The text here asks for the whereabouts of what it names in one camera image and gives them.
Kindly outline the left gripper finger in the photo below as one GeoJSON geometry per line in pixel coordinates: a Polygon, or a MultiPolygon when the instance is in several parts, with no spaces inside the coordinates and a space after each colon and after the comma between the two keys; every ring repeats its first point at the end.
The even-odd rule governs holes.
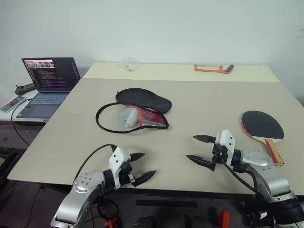
{"type": "Polygon", "coordinates": [[[156,173],[156,171],[148,171],[148,172],[142,174],[140,177],[134,179],[134,182],[132,182],[132,185],[134,187],[137,187],[137,186],[147,182],[155,173],[156,173]]]}
{"type": "Polygon", "coordinates": [[[130,154],[130,162],[134,162],[138,159],[140,159],[141,157],[143,157],[145,154],[142,152],[138,152],[138,153],[132,153],[130,154]]]}

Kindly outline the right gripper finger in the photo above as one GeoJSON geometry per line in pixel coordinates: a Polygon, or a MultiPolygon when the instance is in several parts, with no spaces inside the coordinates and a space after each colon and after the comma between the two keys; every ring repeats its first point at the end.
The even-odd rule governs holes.
{"type": "Polygon", "coordinates": [[[204,160],[199,156],[186,154],[186,157],[200,166],[204,166],[206,168],[212,168],[212,162],[204,160]]]}
{"type": "Polygon", "coordinates": [[[194,139],[197,139],[204,143],[215,143],[216,137],[209,136],[209,135],[195,135],[193,136],[194,139]]]}

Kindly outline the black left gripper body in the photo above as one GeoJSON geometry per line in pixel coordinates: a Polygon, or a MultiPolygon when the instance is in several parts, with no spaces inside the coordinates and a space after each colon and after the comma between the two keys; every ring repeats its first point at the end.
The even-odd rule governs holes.
{"type": "Polygon", "coordinates": [[[131,184],[134,187],[136,187],[136,181],[135,181],[135,177],[133,176],[132,170],[133,170],[132,166],[128,161],[122,163],[118,174],[119,187],[126,184],[131,184]]]}

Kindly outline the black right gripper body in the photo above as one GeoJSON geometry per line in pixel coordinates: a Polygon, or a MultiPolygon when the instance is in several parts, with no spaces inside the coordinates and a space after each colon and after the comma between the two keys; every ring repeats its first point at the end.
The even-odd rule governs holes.
{"type": "Polygon", "coordinates": [[[217,164],[222,164],[226,159],[226,147],[220,144],[214,144],[212,150],[211,170],[214,171],[217,164]]]}

